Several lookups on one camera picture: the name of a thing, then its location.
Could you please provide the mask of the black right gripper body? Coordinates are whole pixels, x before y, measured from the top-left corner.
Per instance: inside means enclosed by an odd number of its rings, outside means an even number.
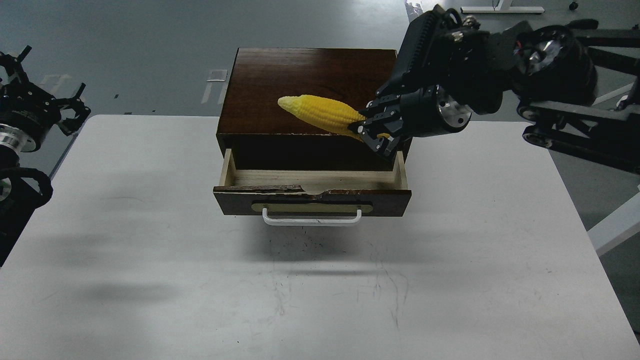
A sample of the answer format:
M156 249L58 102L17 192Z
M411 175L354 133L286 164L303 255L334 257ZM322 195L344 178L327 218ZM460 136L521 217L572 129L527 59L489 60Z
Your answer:
M473 111L437 84L400 96L399 108L405 138L433 137L466 129Z

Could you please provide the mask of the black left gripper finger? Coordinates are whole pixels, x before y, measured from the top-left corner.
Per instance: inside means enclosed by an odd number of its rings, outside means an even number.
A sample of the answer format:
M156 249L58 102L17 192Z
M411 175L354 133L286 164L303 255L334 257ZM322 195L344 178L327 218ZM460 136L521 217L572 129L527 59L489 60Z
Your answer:
M5 70L7 79L5 82L1 80L1 87L14 85L22 88L28 88L30 82L25 69L22 66L24 59L29 55L32 46L26 45L19 55L0 53L0 66Z
M57 107L60 112L64 110L73 111L72 117L65 117L56 123L58 128L67 137L78 133L91 113L91 109L87 107L82 100L82 95L85 89L86 84L81 83L73 96L55 99L55 107Z

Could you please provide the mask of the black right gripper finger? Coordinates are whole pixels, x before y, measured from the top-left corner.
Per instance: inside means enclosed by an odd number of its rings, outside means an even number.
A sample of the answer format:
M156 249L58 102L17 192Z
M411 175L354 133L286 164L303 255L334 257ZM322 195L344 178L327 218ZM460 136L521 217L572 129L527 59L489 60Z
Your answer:
M365 119L357 121L358 126L402 126L403 118L400 112L402 95L377 96L370 101L359 114Z
M358 136L376 155L393 161L406 142L402 120L364 120L358 122Z

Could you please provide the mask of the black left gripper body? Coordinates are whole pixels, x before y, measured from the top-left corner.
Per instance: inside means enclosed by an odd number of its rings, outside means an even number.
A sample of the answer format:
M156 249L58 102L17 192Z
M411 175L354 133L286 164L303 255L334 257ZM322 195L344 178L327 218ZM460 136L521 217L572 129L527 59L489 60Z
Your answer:
M1 87L1 124L25 132L30 143L22 152L38 151L51 128L61 120L58 100L36 84Z

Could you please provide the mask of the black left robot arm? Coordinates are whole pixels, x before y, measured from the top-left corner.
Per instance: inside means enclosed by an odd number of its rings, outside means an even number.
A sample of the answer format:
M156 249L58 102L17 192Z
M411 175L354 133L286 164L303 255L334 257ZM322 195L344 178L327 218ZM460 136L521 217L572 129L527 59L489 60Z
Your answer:
M50 175L20 164L22 153L41 149L50 130L57 126L66 136L75 135L90 115L82 100L82 83L73 96L57 98L34 84L23 68L32 48L19 55L3 52L6 71L0 98L0 262L5 264L35 210L50 202Z

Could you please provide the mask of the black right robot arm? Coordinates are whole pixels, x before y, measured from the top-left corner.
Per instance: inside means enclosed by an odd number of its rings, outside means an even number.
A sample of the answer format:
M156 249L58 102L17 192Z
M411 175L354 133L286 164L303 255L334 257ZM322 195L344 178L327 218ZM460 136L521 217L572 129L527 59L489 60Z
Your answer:
M380 157L414 137L464 130L473 114L496 113L503 94L530 121L528 143L639 173L639 82L612 111L594 107L597 67L639 77L639 60L604 47L639 47L636 30L599 30L595 20L499 33L441 7L410 22L390 78L349 125Z

